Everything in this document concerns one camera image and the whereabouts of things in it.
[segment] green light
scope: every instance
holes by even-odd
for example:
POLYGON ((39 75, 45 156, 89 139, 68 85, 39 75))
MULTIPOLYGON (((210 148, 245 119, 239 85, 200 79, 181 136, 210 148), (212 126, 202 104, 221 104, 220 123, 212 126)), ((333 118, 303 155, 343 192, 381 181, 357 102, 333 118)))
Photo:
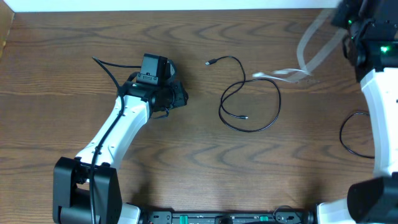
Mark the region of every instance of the green light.
POLYGON ((180 224, 188 224, 188 215, 180 216, 180 224))
POLYGON ((388 46, 382 46, 382 47, 380 48, 380 50, 381 50, 381 52, 383 52, 383 53, 387 53, 387 51, 390 50, 390 47, 388 47, 388 46))

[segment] wood grain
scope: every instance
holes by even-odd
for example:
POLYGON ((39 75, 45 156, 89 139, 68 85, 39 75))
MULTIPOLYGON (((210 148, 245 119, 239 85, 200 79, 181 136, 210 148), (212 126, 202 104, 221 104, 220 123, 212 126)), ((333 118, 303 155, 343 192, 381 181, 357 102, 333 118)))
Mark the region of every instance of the wood grain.
MULTIPOLYGON (((282 111, 270 129, 239 133, 218 118, 224 89, 248 75, 297 68, 295 49, 319 10, 80 12, 17 14, 0 62, 0 223, 52 223, 52 171, 74 157, 108 117, 115 89, 92 61, 140 65, 145 52, 171 58, 190 99, 150 120, 128 150, 119 182, 125 202, 175 210, 269 210, 344 197, 370 179, 373 161, 347 153, 341 122, 366 101, 337 48, 314 76, 277 82, 282 111)), ((334 34, 325 24, 306 59, 334 34)), ((112 69, 119 82, 130 70, 112 69)), ((225 105, 259 128, 277 93, 250 83, 225 105)), ((373 153, 370 122, 347 124, 345 141, 373 153)))

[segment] white panel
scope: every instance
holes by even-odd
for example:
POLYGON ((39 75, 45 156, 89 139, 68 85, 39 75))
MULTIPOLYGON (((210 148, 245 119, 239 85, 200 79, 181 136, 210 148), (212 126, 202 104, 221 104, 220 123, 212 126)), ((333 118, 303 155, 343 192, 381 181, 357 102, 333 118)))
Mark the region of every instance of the white panel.
POLYGON ((340 0, 5 0, 14 12, 331 8, 340 0))
POLYGON ((374 177, 390 177, 398 171, 398 68, 370 71, 361 88, 371 115, 374 141, 374 177))
POLYGON ((140 213, 139 207, 124 203, 118 224, 137 224, 140 213))
POLYGON ((349 215, 347 198, 317 206, 318 224, 355 224, 349 215))

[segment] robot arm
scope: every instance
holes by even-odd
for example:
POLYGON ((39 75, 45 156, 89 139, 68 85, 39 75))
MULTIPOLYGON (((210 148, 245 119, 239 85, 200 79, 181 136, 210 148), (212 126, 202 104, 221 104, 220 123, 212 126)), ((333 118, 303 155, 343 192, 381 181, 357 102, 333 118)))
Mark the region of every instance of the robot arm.
MULTIPOLYGON (((142 101, 141 98, 136 96, 126 95, 124 96, 124 103, 125 109, 123 116, 106 138, 101 154, 98 155, 96 160, 97 166, 100 166, 102 163, 106 163, 109 164, 110 167, 119 170, 124 154, 134 139, 134 136, 149 119, 150 108, 148 102, 142 101)), ((91 163, 93 151, 95 150, 97 143, 111 126, 115 117, 117 117, 120 107, 121 100, 118 97, 109 118, 105 121, 97 135, 76 155, 76 157, 81 158, 81 162, 88 164, 91 163)))
POLYGON ((374 177, 398 172, 398 68, 372 70, 361 80, 374 139, 374 177))
POLYGON ((175 81, 176 68, 165 57, 145 54, 141 71, 133 73, 119 88, 124 99, 124 113, 110 129, 91 170, 95 147, 118 117, 122 103, 115 106, 102 128, 74 159, 61 157, 54 167, 53 220, 63 224, 86 224, 94 220, 90 210, 90 197, 94 198, 97 223, 136 224, 140 216, 138 207, 122 203, 117 171, 138 130, 146 124, 153 112, 185 106, 188 94, 182 83, 175 81), (78 188, 88 182, 94 172, 93 191, 78 188))
POLYGON ((397 223, 398 1, 344 0, 333 25, 349 30, 345 57, 368 102, 375 147, 374 179, 352 185, 347 198, 322 203, 323 223, 397 223))

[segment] white wall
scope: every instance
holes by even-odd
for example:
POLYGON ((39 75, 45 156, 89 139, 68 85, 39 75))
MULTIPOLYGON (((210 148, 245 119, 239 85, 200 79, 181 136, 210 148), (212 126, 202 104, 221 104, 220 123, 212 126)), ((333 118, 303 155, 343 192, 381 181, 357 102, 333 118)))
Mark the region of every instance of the white wall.
POLYGON ((341 0, 5 0, 14 12, 330 8, 336 7, 340 1, 341 0))

